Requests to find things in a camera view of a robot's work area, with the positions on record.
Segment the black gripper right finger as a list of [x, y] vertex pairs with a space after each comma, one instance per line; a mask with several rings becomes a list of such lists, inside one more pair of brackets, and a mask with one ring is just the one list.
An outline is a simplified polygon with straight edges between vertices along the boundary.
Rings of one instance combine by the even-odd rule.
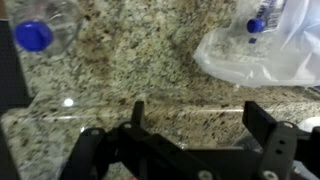
[[264, 146], [277, 121], [254, 101], [246, 101], [242, 123], [255, 140]]

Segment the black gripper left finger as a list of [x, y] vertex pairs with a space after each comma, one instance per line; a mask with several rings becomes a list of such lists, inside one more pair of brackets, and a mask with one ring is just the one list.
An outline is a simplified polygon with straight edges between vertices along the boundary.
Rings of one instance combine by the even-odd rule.
[[138, 125], [140, 127], [144, 127], [144, 119], [145, 119], [144, 102], [137, 101], [133, 107], [131, 123]]

